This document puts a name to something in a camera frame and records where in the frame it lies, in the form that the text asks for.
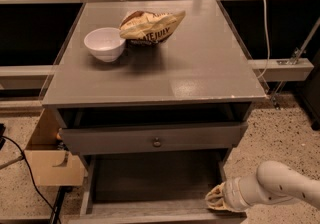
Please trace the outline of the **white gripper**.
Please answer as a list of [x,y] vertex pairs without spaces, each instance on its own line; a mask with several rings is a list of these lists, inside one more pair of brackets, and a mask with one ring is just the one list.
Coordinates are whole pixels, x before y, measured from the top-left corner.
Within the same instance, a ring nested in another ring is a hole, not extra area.
[[239,178],[228,179],[225,183],[216,185],[206,195],[207,206],[218,211],[228,209],[232,212],[243,212],[246,210],[249,204],[242,196],[239,181]]

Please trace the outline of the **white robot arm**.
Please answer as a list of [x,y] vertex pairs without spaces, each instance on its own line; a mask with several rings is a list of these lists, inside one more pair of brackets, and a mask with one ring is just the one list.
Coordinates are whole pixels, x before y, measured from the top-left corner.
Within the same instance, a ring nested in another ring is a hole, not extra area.
[[258,204],[290,204],[296,200],[320,209],[320,181],[277,161],[262,162],[254,174],[228,179],[205,197],[209,208],[231,212],[242,212]]

